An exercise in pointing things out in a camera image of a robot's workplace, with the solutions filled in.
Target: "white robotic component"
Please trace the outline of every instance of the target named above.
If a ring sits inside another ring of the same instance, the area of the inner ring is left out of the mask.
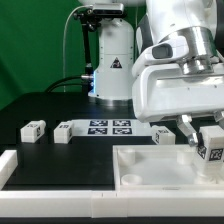
[[[92,5],[93,11],[107,14],[125,6],[145,4],[144,0],[79,0],[83,5]],[[122,18],[103,18],[99,32],[99,66],[94,72],[94,88],[89,93],[91,101],[116,106],[132,103],[131,69],[134,61],[134,30]]]
[[[142,53],[132,69],[135,115],[142,122],[177,120],[190,145],[197,145],[191,117],[223,117],[224,66],[214,44],[223,2],[146,2],[148,28],[137,31]]]

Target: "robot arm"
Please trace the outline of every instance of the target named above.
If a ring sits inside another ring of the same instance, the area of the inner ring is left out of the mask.
[[[132,70],[136,78],[135,115],[142,122],[176,120],[180,129],[190,130],[187,137],[197,143],[195,130],[189,125],[191,117],[214,116],[224,109],[221,97],[224,66],[218,63],[214,43],[220,35],[217,10],[224,4],[218,0],[147,0],[146,3],[152,46],[144,50],[144,41],[138,42],[143,52]],[[181,37],[186,45],[177,44]],[[182,54],[169,57],[168,50],[164,50],[163,58],[153,57],[156,55],[153,49],[161,51],[159,46],[164,44],[175,52],[175,45],[167,41],[182,46]]]

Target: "black cable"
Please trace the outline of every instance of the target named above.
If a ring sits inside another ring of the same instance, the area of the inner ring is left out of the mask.
[[[49,90],[52,89],[54,86],[56,86],[60,83],[63,83],[63,82],[67,82],[69,80],[74,80],[74,79],[81,79],[81,76],[71,76],[71,77],[67,77],[67,78],[64,78],[64,79],[60,79],[60,80],[54,82],[53,84],[51,84],[44,92],[48,93]]]
[[[54,89],[58,88],[58,87],[66,87],[66,86],[82,86],[82,84],[78,84],[78,83],[64,83],[64,84],[58,84],[54,87],[52,87],[51,89],[48,90],[48,93],[52,92]]]

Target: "green backdrop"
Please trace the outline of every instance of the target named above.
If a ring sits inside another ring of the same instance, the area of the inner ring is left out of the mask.
[[[0,0],[0,109],[28,92],[42,92],[63,78],[63,32],[77,0]],[[136,25],[145,8],[129,8],[127,20]],[[98,63],[97,34],[90,35],[93,65]],[[80,23],[70,21],[66,76],[84,71]]]

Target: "black tabletop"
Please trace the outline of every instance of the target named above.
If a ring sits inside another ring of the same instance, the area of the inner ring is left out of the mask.
[[[0,154],[17,149],[19,165],[3,190],[114,190],[113,145],[153,144],[151,137],[73,137],[54,144],[53,130],[75,119],[134,119],[132,106],[111,108],[89,103],[81,93],[25,94],[0,111]],[[20,129],[46,121],[46,134],[35,144],[21,143]],[[197,121],[197,125],[209,120]],[[176,130],[178,143],[186,143]],[[0,219],[0,223],[221,223],[222,218]]]

